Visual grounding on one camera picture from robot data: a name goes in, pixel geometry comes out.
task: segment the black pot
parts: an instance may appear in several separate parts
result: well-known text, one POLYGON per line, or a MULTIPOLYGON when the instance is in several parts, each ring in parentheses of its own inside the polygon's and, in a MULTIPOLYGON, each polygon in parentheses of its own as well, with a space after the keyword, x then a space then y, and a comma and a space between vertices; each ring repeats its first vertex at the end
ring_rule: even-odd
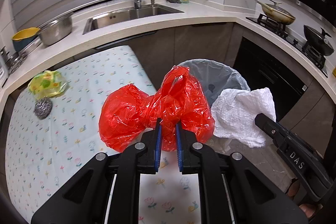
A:
POLYGON ((324 56, 329 56, 334 52, 333 46, 328 39, 326 39, 326 36, 331 37, 331 35, 326 33, 325 30, 322 29, 322 33, 319 33, 317 30, 307 25, 303 26, 303 30, 307 43, 313 46, 319 53, 324 56))

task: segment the table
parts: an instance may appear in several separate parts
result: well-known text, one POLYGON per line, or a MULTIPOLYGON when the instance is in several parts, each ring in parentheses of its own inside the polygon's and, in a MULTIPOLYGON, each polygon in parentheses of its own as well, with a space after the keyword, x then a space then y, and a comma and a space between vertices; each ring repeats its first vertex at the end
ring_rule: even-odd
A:
MULTIPOLYGON (((11 202, 30 223, 35 211, 96 153, 117 153, 100 140, 98 121, 106 97, 134 83, 156 92, 129 46, 83 58, 58 71, 68 89, 53 97, 50 115, 39 120, 24 90, 15 103, 5 155, 11 202)), ((156 175, 141 175, 139 223, 200 223, 197 175, 181 175, 176 152, 162 152, 156 175)))

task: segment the red plastic bag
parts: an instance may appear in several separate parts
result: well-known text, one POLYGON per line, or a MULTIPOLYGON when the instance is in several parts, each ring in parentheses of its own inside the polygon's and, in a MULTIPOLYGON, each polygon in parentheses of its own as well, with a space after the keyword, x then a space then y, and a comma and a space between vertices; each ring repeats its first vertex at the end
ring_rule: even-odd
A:
POLYGON ((166 74, 162 87, 148 96, 135 85, 126 85, 111 93, 101 110, 99 132, 110 148, 122 152, 145 128, 155 128, 162 118, 162 149, 176 149, 175 125, 196 134, 205 143, 214 130, 214 119, 201 84, 189 74, 189 68, 175 66, 166 74))

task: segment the pot handle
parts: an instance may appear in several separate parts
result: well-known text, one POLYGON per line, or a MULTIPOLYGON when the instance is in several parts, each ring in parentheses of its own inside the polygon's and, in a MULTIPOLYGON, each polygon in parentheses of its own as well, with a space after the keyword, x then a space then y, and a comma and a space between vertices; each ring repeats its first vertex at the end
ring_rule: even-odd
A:
POLYGON ((328 36, 328 37, 331 37, 330 34, 328 34, 323 28, 321 28, 322 30, 322 36, 325 37, 325 36, 328 36))
POLYGON ((267 10, 273 11, 273 9, 270 6, 268 6, 267 4, 262 3, 259 0, 256 0, 256 2, 259 3, 261 6, 265 7, 267 10))
POLYGON ((279 4, 282 4, 282 2, 276 2, 274 0, 270 0, 270 1, 273 2, 275 6, 279 6, 279 4))

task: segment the black oven door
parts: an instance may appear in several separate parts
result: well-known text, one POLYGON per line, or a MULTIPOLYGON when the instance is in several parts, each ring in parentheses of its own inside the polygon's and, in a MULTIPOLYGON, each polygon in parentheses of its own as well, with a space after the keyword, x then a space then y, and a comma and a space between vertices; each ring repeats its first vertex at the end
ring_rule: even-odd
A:
POLYGON ((268 87, 273 95, 277 121, 298 102, 305 84, 284 64, 243 37, 233 66, 251 90, 268 87))

